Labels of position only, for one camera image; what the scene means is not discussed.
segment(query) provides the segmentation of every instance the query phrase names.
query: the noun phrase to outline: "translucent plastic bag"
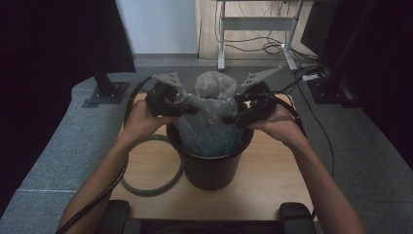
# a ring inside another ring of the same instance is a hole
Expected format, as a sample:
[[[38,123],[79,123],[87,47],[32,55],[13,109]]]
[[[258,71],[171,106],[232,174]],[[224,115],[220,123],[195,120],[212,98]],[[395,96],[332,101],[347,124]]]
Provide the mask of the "translucent plastic bag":
[[[180,91],[180,98],[200,111],[196,115],[184,114],[175,122],[183,146],[191,153],[217,157],[241,147],[243,128],[225,125],[221,118],[238,113],[234,100],[237,82],[216,71],[200,75],[195,84],[196,94]]]

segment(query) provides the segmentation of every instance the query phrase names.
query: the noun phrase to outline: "metal frame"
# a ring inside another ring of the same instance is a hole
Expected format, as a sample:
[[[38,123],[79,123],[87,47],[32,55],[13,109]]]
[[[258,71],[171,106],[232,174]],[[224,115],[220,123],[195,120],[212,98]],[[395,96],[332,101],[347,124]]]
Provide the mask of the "metal frame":
[[[298,1],[297,10],[292,18],[226,18],[225,0],[222,0],[219,28],[221,33],[218,51],[218,70],[225,70],[225,30],[276,30],[287,31],[287,39],[282,44],[282,51],[291,71],[297,70],[297,65],[291,55],[291,42],[300,17],[303,1]]]

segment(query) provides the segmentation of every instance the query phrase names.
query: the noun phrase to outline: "black plastic bin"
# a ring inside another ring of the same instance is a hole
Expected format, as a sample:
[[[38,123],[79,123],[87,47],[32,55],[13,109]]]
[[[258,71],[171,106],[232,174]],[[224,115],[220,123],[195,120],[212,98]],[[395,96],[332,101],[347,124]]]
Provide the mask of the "black plastic bin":
[[[227,186],[234,178],[243,151],[252,140],[253,130],[244,128],[243,145],[234,152],[218,157],[203,157],[188,152],[174,124],[167,125],[170,144],[178,151],[183,170],[188,180],[203,190],[217,190]]]

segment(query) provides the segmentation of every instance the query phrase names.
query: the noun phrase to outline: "person's right hand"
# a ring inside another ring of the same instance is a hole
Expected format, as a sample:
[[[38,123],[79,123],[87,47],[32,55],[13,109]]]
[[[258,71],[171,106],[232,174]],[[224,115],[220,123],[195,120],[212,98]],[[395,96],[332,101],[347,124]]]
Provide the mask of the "person's right hand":
[[[252,130],[261,130],[288,147],[307,140],[295,124],[294,117],[291,113],[279,104],[267,120],[257,121],[248,127]]]
[[[119,135],[118,141],[122,141],[128,147],[135,146],[140,140],[153,135],[161,126],[172,123],[176,119],[176,117],[152,116],[146,101],[141,99],[133,105],[127,124]]]

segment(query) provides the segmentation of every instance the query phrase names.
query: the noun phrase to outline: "wooden table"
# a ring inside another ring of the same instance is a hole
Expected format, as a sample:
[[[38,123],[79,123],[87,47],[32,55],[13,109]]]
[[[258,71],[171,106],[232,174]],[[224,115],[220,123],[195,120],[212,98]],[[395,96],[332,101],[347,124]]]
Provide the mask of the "wooden table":
[[[157,134],[165,135],[165,126]],[[178,167],[178,154],[170,144],[146,141],[131,152],[125,180],[139,189],[156,188],[168,182]],[[160,196],[139,197],[118,184],[111,199],[129,201],[133,218],[279,220],[278,209],[284,202],[300,202],[313,209],[291,151],[260,131],[255,131],[244,151],[234,180],[220,190],[196,188],[183,174]]]

